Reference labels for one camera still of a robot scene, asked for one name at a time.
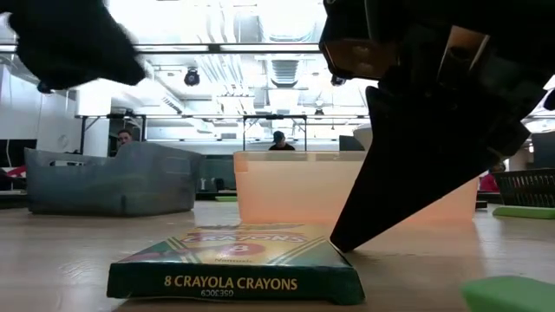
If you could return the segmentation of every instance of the person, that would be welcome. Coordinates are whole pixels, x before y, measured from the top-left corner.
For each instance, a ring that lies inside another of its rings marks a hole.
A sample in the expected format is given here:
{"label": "person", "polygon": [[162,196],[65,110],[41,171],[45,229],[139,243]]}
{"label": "person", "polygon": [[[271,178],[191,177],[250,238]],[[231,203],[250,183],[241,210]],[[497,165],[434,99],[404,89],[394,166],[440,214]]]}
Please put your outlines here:
{"label": "person", "polygon": [[504,172],[505,164],[502,162],[493,166],[484,178],[480,180],[480,191],[482,192],[500,192],[497,183],[495,183],[495,177],[493,174],[495,172]]}
{"label": "person", "polygon": [[270,151],[295,151],[295,147],[285,142],[285,134],[281,131],[274,133],[274,145],[270,146]]}
{"label": "person", "polygon": [[131,131],[127,129],[121,129],[118,132],[118,142],[120,142],[121,145],[127,144],[131,141],[133,141],[133,135],[131,135]]}

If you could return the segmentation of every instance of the table surface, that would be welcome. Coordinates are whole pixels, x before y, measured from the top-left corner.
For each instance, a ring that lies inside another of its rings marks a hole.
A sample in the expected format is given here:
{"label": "table surface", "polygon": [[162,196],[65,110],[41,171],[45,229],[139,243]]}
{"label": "table surface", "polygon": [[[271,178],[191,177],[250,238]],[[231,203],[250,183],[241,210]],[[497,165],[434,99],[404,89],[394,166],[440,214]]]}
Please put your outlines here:
{"label": "table surface", "polygon": [[495,218],[395,227],[348,255],[366,303],[213,303],[106,298],[108,266],[195,225],[236,224],[237,203],[198,202],[194,211],[150,218],[33,216],[0,211],[3,312],[99,311],[465,311],[461,283],[517,275],[555,283],[553,221]]}

